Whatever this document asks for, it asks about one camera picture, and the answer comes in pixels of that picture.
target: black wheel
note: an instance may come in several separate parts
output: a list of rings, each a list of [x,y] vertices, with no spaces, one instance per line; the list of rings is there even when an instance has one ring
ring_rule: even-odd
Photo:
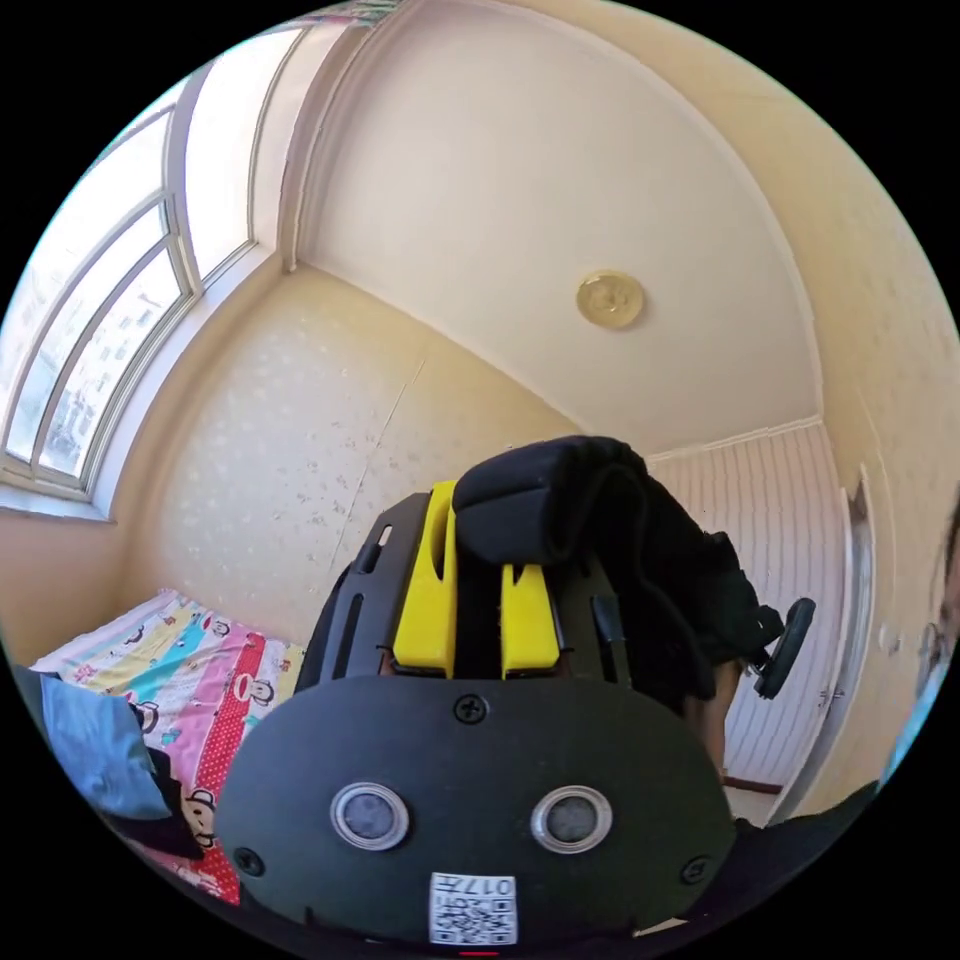
[[[770,659],[764,665],[754,690],[764,700],[772,700],[783,688],[813,622],[816,603],[801,597],[787,613],[783,636],[777,641]]]

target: qr code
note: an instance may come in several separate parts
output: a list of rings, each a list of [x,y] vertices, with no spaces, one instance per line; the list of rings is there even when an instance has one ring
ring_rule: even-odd
[[[435,873],[430,878],[430,942],[502,946],[517,942],[513,877]]]

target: window sill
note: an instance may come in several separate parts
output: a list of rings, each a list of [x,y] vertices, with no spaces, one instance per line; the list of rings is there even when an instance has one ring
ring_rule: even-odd
[[[58,520],[85,520],[109,523],[109,519],[90,503],[66,500],[45,493],[20,490],[4,484],[0,486],[0,514],[24,517],[52,517]]]

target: white door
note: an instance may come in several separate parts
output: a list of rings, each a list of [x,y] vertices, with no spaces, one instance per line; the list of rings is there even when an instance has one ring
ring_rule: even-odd
[[[840,645],[844,521],[821,425],[653,460],[651,472],[706,530],[730,536],[761,603],[785,616],[799,597],[817,611],[783,689],[761,700],[745,678],[727,718],[728,776],[782,787],[822,723]]]

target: bedsheet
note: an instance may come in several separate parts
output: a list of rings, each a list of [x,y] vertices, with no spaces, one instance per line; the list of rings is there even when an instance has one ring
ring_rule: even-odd
[[[144,741],[170,757],[202,860],[140,852],[230,903],[238,882],[215,833],[217,798],[250,730],[294,690],[304,649],[251,630],[174,590],[42,657],[32,669],[125,696]]]

